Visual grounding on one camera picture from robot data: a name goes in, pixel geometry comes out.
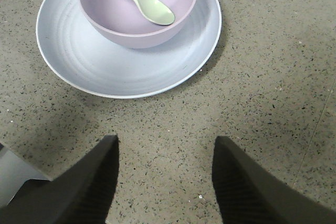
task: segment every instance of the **concrete floor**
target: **concrete floor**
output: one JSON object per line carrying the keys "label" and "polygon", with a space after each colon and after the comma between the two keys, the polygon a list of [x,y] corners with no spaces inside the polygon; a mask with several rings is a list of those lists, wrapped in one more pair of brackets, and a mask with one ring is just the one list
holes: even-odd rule
{"label": "concrete floor", "polygon": [[222,35],[202,72],[153,97],[114,100],[44,63],[42,0],[0,0],[1,143],[54,178],[118,134],[113,224],[221,223],[211,183],[218,135],[336,210],[335,0],[219,1]]}

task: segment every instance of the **bowl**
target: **bowl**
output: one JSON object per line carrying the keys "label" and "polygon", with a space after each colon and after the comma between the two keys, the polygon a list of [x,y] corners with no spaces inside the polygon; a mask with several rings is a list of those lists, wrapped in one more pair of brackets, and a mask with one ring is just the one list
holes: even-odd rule
{"label": "bowl", "polygon": [[145,19],[132,0],[79,0],[91,25],[110,41],[129,48],[149,48],[176,35],[186,23],[196,0],[160,0],[175,15],[168,26]]}

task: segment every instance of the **white object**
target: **white object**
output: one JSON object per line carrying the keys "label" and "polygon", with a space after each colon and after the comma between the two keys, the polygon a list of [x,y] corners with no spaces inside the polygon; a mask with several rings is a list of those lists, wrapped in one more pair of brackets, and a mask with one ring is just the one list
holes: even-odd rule
{"label": "white object", "polygon": [[29,179],[47,179],[9,149],[0,150],[0,207],[6,206]]}
{"label": "white object", "polygon": [[158,25],[170,25],[174,22],[173,12],[159,0],[133,0],[141,14]]}
{"label": "white object", "polygon": [[101,36],[78,2],[43,1],[36,24],[38,47],[61,79],[102,97],[147,97],[181,84],[208,60],[221,33],[218,0],[197,0],[172,39],[152,48],[130,49]]}

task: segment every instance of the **speckled floor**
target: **speckled floor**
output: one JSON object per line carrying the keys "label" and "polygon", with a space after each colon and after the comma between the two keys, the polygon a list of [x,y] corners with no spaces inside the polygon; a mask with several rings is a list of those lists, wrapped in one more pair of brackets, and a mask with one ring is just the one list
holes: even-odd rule
{"label": "speckled floor", "polygon": [[54,178],[118,134],[113,224],[221,223],[217,135],[336,210],[335,0],[219,1],[222,35],[202,72],[153,97],[114,100],[44,63],[34,30],[42,0],[0,0],[1,143]]}

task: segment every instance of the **bowl rim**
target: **bowl rim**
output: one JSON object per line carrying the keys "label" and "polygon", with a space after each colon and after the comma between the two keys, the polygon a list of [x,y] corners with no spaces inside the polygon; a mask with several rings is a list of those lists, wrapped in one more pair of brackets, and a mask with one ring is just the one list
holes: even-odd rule
{"label": "bowl rim", "polygon": [[81,0],[79,0],[79,6],[80,6],[80,9],[82,11],[82,13],[84,14],[85,18],[88,19],[88,21],[90,21],[92,24],[94,24],[97,28],[109,33],[109,34],[114,34],[114,35],[118,35],[118,36],[121,36],[121,37],[129,37],[129,38],[139,38],[139,37],[147,37],[147,36],[152,36],[152,35],[158,35],[158,34],[161,34],[161,33],[164,33],[165,31],[168,31],[168,30],[171,30],[173,29],[174,27],[178,26],[180,23],[182,23],[183,21],[185,21],[185,19],[188,17],[188,15],[190,15],[192,9],[194,8],[195,6],[195,3],[196,3],[196,0],[193,0],[188,11],[180,18],[179,21],[177,22],[174,22],[173,24],[171,25],[168,25],[168,26],[162,26],[163,29],[160,29],[158,31],[153,31],[151,33],[143,33],[143,34],[126,34],[126,33],[120,33],[118,31],[114,31],[114,30],[111,30],[111,29],[108,29],[106,27],[103,27],[102,25],[98,24],[96,21],[94,21],[88,14],[87,12],[84,10],[83,6],[82,6],[82,3],[81,3]]}

